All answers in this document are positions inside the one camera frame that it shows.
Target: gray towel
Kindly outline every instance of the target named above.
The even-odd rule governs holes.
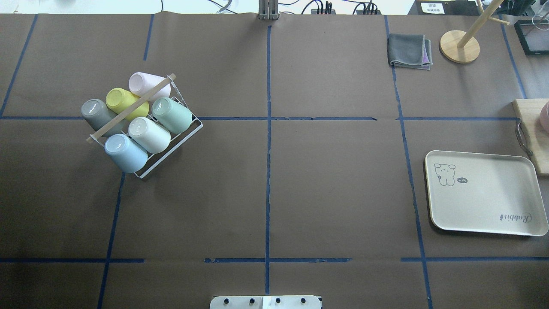
[[[431,69],[431,40],[421,34],[389,34],[387,41],[389,64],[421,70]]]

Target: blue line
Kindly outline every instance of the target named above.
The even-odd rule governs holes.
[[[507,46],[507,52],[509,53],[509,58],[511,59],[511,63],[513,64],[515,76],[517,77],[520,93],[522,93],[523,98],[527,98],[526,92],[524,91],[524,86],[522,84],[522,79],[520,78],[520,74],[518,73],[517,64],[514,61],[513,52],[511,52],[511,47],[509,46],[509,41],[507,40],[507,32],[505,31],[505,27],[503,27],[503,25],[500,25],[500,27],[501,27],[501,32],[503,33],[503,39],[505,40],[505,45]]]
[[[267,117],[197,117],[200,120],[267,120]]]
[[[3,120],[83,120],[83,117],[72,116],[5,116]]]
[[[267,27],[267,185],[265,214],[265,295],[270,293],[271,245],[271,25]]]
[[[427,257],[427,262],[549,261],[545,256]],[[421,262],[419,257],[403,257],[401,262]]]
[[[104,258],[0,258],[0,263],[105,263]],[[143,258],[117,258],[111,263],[144,263]]]
[[[23,45],[23,50],[21,51],[21,55],[19,56],[19,60],[17,61],[17,65],[15,66],[15,70],[13,71],[12,80],[9,82],[8,91],[6,91],[5,93],[4,103],[2,103],[2,108],[0,109],[0,118],[4,114],[4,109],[6,104],[8,103],[9,94],[12,91],[13,83],[15,82],[15,77],[17,77],[17,72],[19,71],[19,67],[21,66],[21,62],[23,61],[23,56],[25,55],[25,51],[27,50],[27,46],[29,45],[29,41],[31,40],[31,35],[34,30],[34,26],[36,25],[37,19],[38,19],[38,14],[35,14],[35,17],[32,20],[31,29],[29,30],[29,34],[27,34],[27,40]]]
[[[321,258],[271,258],[272,263],[347,263],[350,257],[321,257]]]
[[[105,285],[107,284],[107,275],[109,274],[110,255],[113,251],[114,234],[116,231],[116,222],[118,221],[118,211],[120,210],[120,200],[122,197],[122,187],[126,180],[126,173],[122,173],[120,178],[120,186],[118,188],[118,196],[116,198],[116,207],[114,209],[113,226],[110,230],[109,248],[107,249],[107,258],[105,260],[105,268],[103,269],[103,280],[101,280],[101,290],[99,292],[99,301],[97,303],[97,309],[100,309],[103,305],[103,296],[105,295]]]
[[[145,45],[145,54],[143,55],[143,61],[147,61],[147,55],[149,54],[150,34],[153,32],[154,14],[150,15],[149,34],[147,35],[147,45]]]
[[[377,120],[374,117],[272,117],[272,120]]]
[[[389,22],[387,20],[387,16],[384,15],[385,18],[385,29],[387,36],[389,33]],[[416,213],[416,230],[417,230],[417,238],[419,241],[419,251],[421,253],[422,258],[422,267],[423,267],[423,279],[425,282],[425,291],[427,292],[427,305],[429,306],[429,309],[433,309],[433,301],[431,299],[431,287],[429,284],[429,273],[427,272],[427,262],[425,261],[425,250],[423,246],[423,236],[421,233],[421,223],[419,221],[419,211],[417,208],[417,201],[416,201],[416,189],[413,184],[413,175],[412,175],[412,164],[410,163],[410,153],[408,151],[408,141],[406,140],[406,129],[404,127],[404,116],[402,114],[402,104],[400,102],[400,95],[399,90],[396,86],[396,71],[395,67],[391,66],[391,71],[393,72],[393,84],[395,88],[395,97],[396,101],[398,102],[398,109],[399,109],[399,122],[400,122],[400,129],[402,132],[402,142],[404,144],[404,154],[406,155],[406,166],[408,168],[408,179],[410,181],[410,186],[412,188],[412,197],[413,197],[413,207],[414,211]]]
[[[402,117],[404,121],[410,120],[451,120],[451,121],[517,121],[516,117]]]
[[[205,258],[204,263],[265,263],[264,258]]]

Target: white label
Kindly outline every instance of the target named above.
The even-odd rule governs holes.
[[[444,14],[442,3],[422,3],[421,10],[427,14]]]

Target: white floor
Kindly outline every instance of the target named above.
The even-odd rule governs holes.
[[[192,14],[215,14],[219,7],[208,0],[163,0],[164,11]],[[227,0],[215,0],[225,5]],[[279,0],[291,3],[295,0]],[[299,0],[293,5],[280,5],[280,11],[300,14],[310,0]],[[378,9],[386,15],[406,15],[414,0],[374,0]],[[357,3],[344,0],[331,0],[332,9],[337,14],[351,14]],[[52,14],[150,14],[162,7],[161,0],[0,0],[0,13],[52,13]],[[310,14],[311,4],[306,11]],[[258,11],[258,0],[233,0],[230,10],[237,13]]]

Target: round wooden base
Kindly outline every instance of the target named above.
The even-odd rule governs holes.
[[[440,52],[446,58],[457,63],[470,63],[475,60],[480,54],[480,46],[476,38],[471,37],[463,48],[457,47],[458,42],[464,35],[465,31],[461,30],[452,30],[445,33],[440,38]]]

